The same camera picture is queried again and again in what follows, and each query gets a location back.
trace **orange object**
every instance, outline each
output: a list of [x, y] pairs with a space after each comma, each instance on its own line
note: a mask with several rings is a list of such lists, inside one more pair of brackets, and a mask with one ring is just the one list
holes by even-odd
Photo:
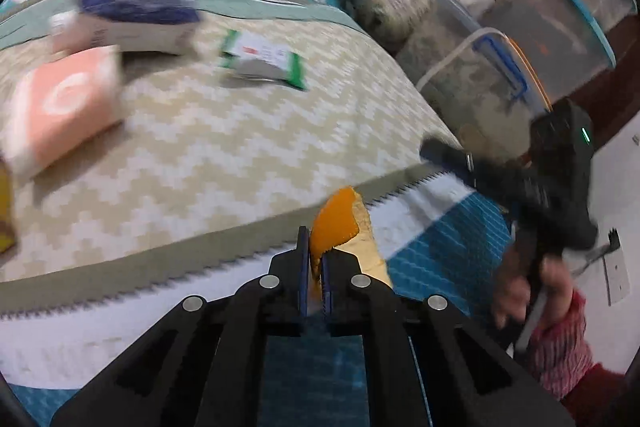
[[353, 216], [356, 192], [352, 187], [338, 190], [318, 212], [309, 235], [311, 273], [320, 279], [320, 258], [324, 252], [343, 245], [356, 237], [360, 229]]

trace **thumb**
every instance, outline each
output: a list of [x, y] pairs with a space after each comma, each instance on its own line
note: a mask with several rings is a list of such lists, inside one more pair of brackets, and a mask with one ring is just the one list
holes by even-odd
[[569, 269], [561, 257], [547, 255], [540, 267], [540, 280], [556, 293], [573, 293], [574, 282], [571, 279]]

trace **green and white package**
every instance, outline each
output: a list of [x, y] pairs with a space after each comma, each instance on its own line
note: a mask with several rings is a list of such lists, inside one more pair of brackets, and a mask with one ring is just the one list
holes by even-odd
[[302, 58], [284, 44], [274, 44], [261, 35], [229, 30], [222, 44], [223, 66], [240, 78], [280, 80], [305, 89]]

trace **red sleeve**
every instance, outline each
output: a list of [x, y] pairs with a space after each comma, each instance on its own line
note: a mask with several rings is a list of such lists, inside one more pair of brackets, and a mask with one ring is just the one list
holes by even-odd
[[548, 330], [535, 331], [527, 353], [530, 373], [562, 399], [578, 427], [602, 413], [623, 385], [623, 375], [593, 364], [591, 347], [584, 339], [584, 304], [584, 297], [574, 291], [564, 320]]
[[584, 340], [584, 297], [574, 291], [562, 322], [531, 336], [526, 365], [530, 374], [558, 400], [564, 398], [593, 367], [591, 347]]

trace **white wall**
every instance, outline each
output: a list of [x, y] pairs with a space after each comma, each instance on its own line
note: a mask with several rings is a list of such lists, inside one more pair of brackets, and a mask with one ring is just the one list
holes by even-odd
[[609, 307], [603, 263], [590, 267], [578, 286], [587, 297], [587, 340], [596, 361], [624, 372], [640, 346], [640, 114], [598, 151], [593, 160], [591, 216], [600, 227], [598, 244], [618, 229], [631, 292]]

